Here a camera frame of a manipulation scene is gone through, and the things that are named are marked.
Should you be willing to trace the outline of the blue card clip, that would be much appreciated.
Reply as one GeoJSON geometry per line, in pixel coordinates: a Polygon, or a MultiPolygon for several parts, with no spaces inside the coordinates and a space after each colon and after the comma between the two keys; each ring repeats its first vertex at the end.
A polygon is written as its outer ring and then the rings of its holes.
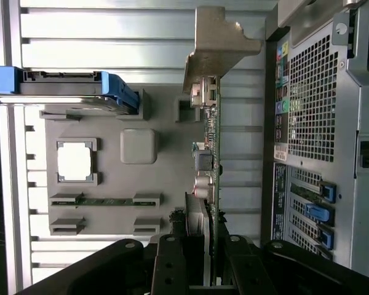
{"type": "Polygon", "coordinates": [[[327,181],[319,182],[319,196],[324,202],[335,203],[336,191],[337,191],[336,184],[327,181]]]}
{"type": "Polygon", "coordinates": [[[317,204],[307,203],[305,205],[305,216],[318,222],[329,222],[330,212],[317,204]]]}
{"type": "Polygon", "coordinates": [[[334,247],[334,233],[333,232],[319,230],[317,240],[327,250],[332,250],[334,247]]]}

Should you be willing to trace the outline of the loose green RAM stick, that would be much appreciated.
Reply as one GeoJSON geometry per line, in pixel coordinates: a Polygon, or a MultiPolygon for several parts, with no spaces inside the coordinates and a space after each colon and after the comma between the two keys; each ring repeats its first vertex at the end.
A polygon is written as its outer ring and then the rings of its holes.
{"type": "Polygon", "coordinates": [[[52,206],[68,206],[68,207],[156,207],[160,205],[159,198],[132,198],[132,199],[115,199],[115,198],[55,198],[51,201],[52,206]]]}

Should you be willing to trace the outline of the grey parts rack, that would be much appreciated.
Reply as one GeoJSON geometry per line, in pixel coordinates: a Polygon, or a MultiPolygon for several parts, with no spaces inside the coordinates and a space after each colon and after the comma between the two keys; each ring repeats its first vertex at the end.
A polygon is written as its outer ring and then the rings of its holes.
{"type": "Polygon", "coordinates": [[[170,230],[194,184],[192,144],[202,141],[199,111],[179,86],[142,86],[139,115],[70,109],[74,119],[47,120],[47,195],[52,235],[154,235],[170,230]],[[59,183],[58,141],[93,142],[91,183],[59,183]],[[52,206],[59,198],[147,198],[159,206],[52,206]]]}

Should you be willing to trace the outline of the silver CPU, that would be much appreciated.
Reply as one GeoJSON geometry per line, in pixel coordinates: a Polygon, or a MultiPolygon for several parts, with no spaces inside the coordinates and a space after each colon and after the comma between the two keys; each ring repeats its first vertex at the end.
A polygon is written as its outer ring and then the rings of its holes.
{"type": "Polygon", "coordinates": [[[93,142],[58,141],[57,176],[59,183],[91,183],[93,142]]]}

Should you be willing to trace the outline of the open black PC case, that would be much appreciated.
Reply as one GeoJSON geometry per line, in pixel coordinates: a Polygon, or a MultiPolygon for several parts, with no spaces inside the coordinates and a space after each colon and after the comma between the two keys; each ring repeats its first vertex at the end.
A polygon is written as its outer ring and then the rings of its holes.
{"type": "Polygon", "coordinates": [[[263,237],[369,277],[369,0],[278,0],[265,28],[263,237]],[[336,184],[335,203],[320,181],[336,184]]]}

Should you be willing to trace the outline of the hard disk with blue carrier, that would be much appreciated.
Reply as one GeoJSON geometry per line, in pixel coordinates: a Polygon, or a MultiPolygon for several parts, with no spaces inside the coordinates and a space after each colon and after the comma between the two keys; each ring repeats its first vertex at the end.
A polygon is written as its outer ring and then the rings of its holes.
{"type": "Polygon", "coordinates": [[[135,115],[140,97],[121,77],[107,71],[52,73],[0,66],[0,106],[33,105],[135,115]]]}

